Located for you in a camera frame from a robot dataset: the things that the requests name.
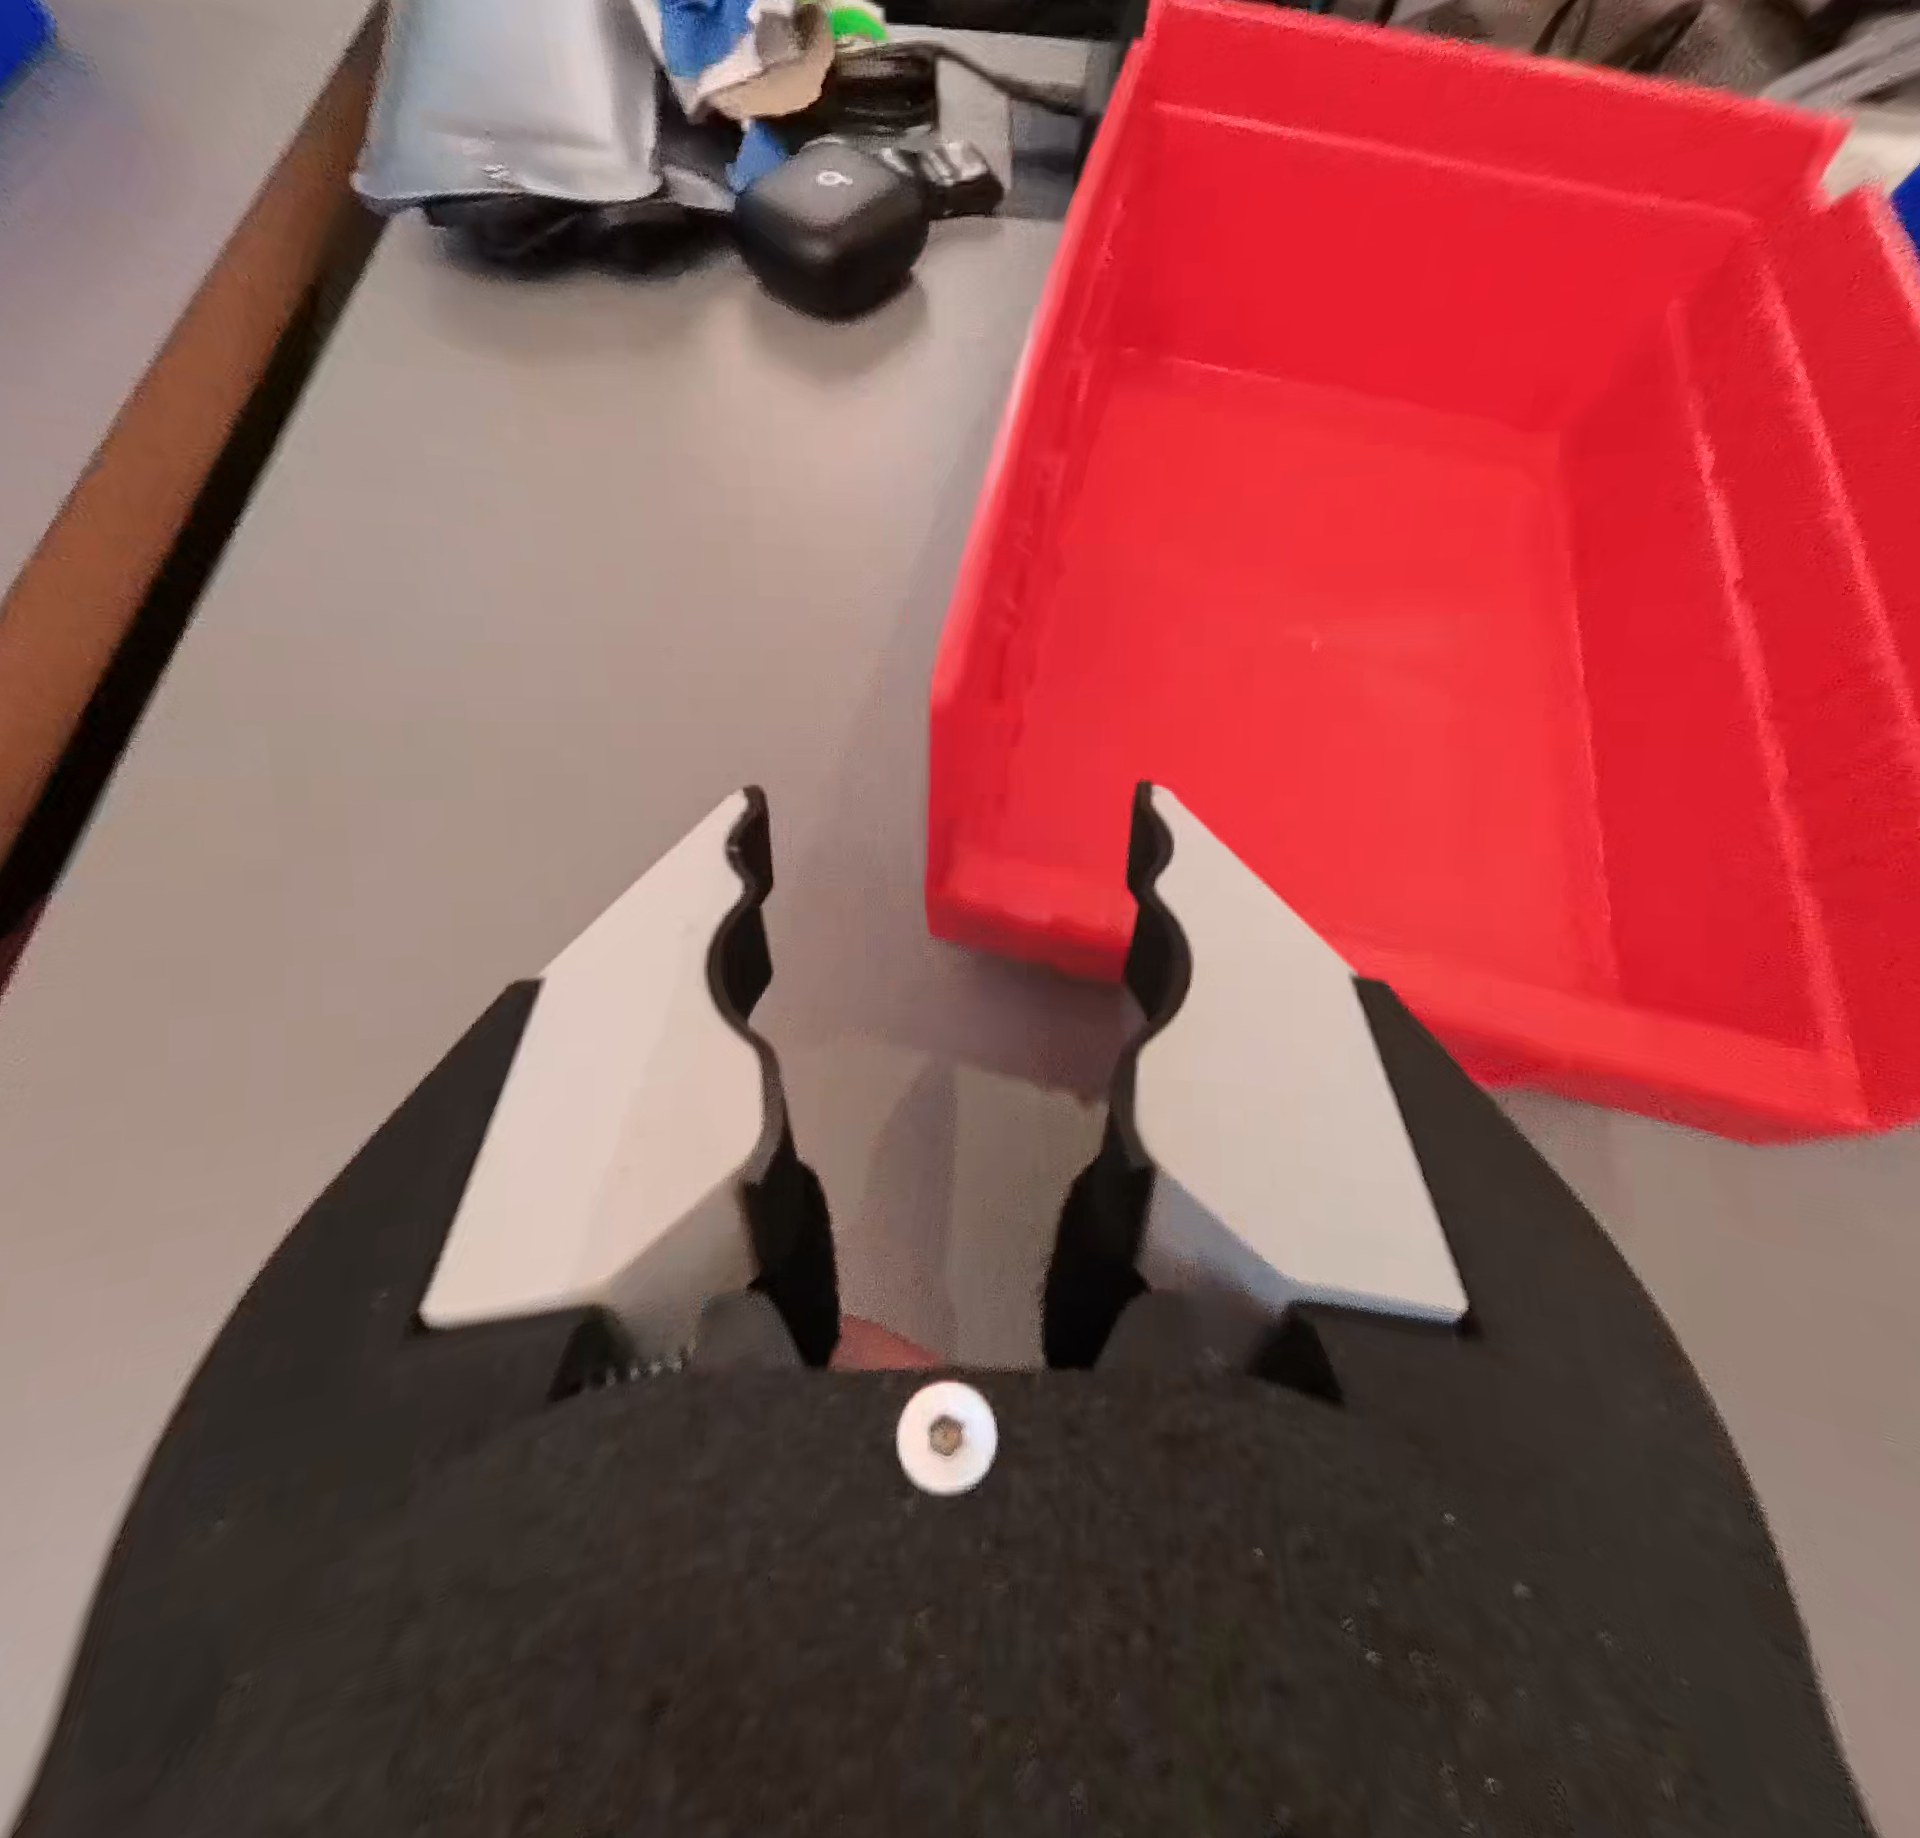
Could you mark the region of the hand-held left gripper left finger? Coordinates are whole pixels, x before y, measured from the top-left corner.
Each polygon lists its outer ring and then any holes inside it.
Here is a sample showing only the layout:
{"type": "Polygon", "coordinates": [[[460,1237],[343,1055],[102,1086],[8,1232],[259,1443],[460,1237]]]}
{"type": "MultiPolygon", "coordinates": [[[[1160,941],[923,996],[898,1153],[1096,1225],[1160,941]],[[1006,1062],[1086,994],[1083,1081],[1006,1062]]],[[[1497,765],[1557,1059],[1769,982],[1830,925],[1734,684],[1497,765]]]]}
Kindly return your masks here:
{"type": "Polygon", "coordinates": [[[430,1328],[609,1315],[643,1362],[765,1297],[804,1364],[840,1341],[825,1191],[772,1046],[765,793],[725,798],[547,962],[419,1300],[430,1328]]]}

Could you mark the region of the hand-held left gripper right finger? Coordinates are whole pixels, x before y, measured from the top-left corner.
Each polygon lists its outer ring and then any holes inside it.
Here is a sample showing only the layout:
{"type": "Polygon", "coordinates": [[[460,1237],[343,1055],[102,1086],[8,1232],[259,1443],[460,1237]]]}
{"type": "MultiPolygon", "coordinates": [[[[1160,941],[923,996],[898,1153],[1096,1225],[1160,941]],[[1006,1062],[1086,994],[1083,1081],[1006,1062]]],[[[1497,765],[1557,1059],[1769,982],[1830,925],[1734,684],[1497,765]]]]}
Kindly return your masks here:
{"type": "Polygon", "coordinates": [[[1043,1366],[1194,1335],[1237,1371],[1309,1311],[1453,1335],[1469,1295],[1359,972],[1167,786],[1133,798],[1116,1057],[1043,1275],[1043,1366]]]}

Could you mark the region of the red plastic bin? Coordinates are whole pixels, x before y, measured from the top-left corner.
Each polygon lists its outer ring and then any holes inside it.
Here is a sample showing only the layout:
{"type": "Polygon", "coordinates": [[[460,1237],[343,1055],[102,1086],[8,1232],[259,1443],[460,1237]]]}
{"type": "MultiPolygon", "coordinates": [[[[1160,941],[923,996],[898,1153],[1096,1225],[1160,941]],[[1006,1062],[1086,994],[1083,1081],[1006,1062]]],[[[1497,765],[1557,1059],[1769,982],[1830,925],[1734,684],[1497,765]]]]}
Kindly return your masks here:
{"type": "Polygon", "coordinates": [[[1482,1084],[1918,1106],[1918,304],[1849,124],[1153,0],[929,676],[939,938],[1115,982],[1169,788],[1482,1084]]]}

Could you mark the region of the grey desk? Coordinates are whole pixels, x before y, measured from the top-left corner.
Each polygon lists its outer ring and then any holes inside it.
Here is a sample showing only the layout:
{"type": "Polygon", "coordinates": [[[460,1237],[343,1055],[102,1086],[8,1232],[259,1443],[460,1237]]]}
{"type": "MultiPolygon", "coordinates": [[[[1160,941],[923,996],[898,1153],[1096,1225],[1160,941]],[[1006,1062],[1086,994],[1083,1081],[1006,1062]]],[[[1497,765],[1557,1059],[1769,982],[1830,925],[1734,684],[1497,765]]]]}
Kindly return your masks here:
{"type": "Polygon", "coordinates": [[[925,852],[1060,239],[833,333],[390,227],[5,1003],[19,1834],[1916,1834],[1913,1124],[1482,1084],[1324,938],[1469,1326],[1043,1366],[1139,1017],[925,852]],[[745,786],[833,1356],[427,1326],[541,969],[745,786]]]}

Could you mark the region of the black earbud case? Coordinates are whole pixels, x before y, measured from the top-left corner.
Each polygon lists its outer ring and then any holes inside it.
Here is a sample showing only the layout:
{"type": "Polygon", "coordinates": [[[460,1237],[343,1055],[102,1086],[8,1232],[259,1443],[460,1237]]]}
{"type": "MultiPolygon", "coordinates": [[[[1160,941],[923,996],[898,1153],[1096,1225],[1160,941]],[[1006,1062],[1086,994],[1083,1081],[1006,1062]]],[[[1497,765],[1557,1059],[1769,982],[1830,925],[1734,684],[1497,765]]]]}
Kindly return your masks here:
{"type": "Polygon", "coordinates": [[[733,244],[784,309],[843,322],[908,284],[929,233],[921,184],[877,151],[801,146],[733,202],[733,244]]]}

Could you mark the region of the black power adapter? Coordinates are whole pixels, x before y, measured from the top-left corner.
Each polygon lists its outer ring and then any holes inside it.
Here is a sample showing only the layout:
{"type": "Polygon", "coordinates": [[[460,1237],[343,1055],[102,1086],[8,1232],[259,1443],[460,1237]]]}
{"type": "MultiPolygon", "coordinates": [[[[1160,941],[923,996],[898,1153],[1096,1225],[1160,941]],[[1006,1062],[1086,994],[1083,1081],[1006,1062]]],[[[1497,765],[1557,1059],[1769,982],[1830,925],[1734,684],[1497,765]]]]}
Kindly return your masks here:
{"type": "Polygon", "coordinates": [[[919,192],[929,223],[993,219],[1005,202],[1001,176],[968,141],[914,139],[880,146],[877,157],[919,192]]]}

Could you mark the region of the grey table with wooden edge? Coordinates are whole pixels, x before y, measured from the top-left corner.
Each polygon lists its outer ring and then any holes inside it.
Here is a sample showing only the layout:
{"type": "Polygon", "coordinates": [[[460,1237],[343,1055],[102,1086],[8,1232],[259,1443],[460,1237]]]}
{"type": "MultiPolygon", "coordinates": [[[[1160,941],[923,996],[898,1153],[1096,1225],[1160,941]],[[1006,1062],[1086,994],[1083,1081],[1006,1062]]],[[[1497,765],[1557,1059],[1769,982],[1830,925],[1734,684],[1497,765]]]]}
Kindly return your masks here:
{"type": "Polygon", "coordinates": [[[45,0],[5,90],[5,979],[353,251],[386,0],[45,0]]]}

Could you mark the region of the grey padded pouch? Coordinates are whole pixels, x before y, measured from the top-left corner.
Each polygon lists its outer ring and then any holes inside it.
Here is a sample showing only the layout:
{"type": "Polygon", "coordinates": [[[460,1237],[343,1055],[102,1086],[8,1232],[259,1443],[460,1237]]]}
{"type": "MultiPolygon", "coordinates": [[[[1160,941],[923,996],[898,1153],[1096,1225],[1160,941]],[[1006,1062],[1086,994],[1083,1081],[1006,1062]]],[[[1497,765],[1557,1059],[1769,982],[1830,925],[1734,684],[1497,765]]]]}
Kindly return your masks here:
{"type": "Polygon", "coordinates": [[[660,195],[660,73],[631,3],[390,0],[353,189],[386,217],[660,195]]]}

